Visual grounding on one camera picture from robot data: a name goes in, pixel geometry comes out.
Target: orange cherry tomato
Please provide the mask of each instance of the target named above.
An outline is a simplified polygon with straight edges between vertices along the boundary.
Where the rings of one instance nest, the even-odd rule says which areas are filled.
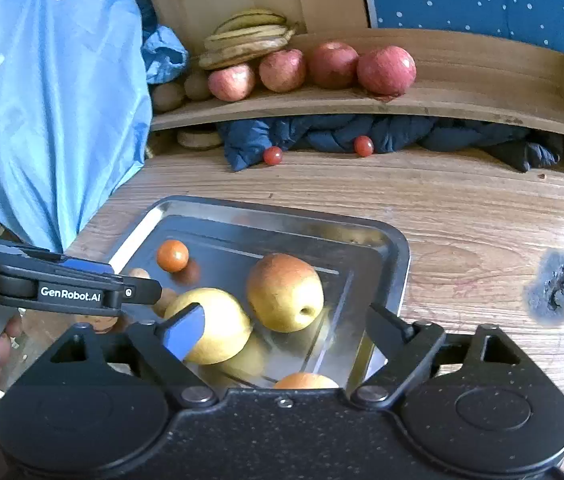
[[[166,240],[159,246],[158,266],[166,272],[179,272],[188,263],[188,248],[179,240]]]

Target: burn mark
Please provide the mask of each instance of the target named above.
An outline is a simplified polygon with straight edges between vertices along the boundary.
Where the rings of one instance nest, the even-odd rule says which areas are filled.
[[[564,322],[564,252],[549,251],[545,255],[524,295],[529,313],[540,323]]]
[[[560,266],[553,273],[553,277],[544,286],[544,293],[549,295],[547,307],[550,310],[562,308],[562,298],[564,296],[564,266]]]

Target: dark blue cloth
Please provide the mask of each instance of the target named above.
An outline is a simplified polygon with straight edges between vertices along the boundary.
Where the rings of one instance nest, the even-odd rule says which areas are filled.
[[[279,146],[319,152],[352,153],[356,137],[371,137],[376,153],[392,153],[418,142],[427,150],[452,152],[469,146],[485,149],[519,171],[556,164],[562,156],[557,134],[522,126],[408,115],[335,114],[271,117],[217,124],[224,153],[235,171],[263,159]]]

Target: banana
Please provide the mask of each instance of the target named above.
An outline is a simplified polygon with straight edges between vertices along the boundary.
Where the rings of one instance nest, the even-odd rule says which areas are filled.
[[[248,43],[249,41],[265,40],[286,34],[288,27],[284,25],[260,25],[259,27],[241,28],[214,34],[204,40],[206,50],[220,50],[228,46]]]
[[[272,40],[258,40],[234,46],[228,46],[221,50],[204,52],[199,59],[200,67],[204,70],[215,70],[227,66],[237,65],[256,57],[265,56],[284,48],[295,34],[295,27],[289,28],[283,36]]]
[[[260,25],[284,25],[284,23],[286,23],[286,16],[273,12],[273,10],[247,9],[233,14],[228,20],[221,23],[215,29],[214,34]]]

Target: yellow pear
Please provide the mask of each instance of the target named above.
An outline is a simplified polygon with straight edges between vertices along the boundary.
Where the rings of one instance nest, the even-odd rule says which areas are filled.
[[[188,352],[187,361],[210,365],[237,354],[249,340],[251,320],[238,301],[219,288],[194,288],[175,298],[164,317],[177,314],[185,306],[199,303],[204,309],[204,334]]]
[[[320,390],[339,388],[339,385],[325,375],[297,372],[280,379],[273,388],[276,390]]]
[[[253,266],[247,297],[257,318],[275,332],[309,326],[324,307],[318,273],[289,254],[267,254]]]

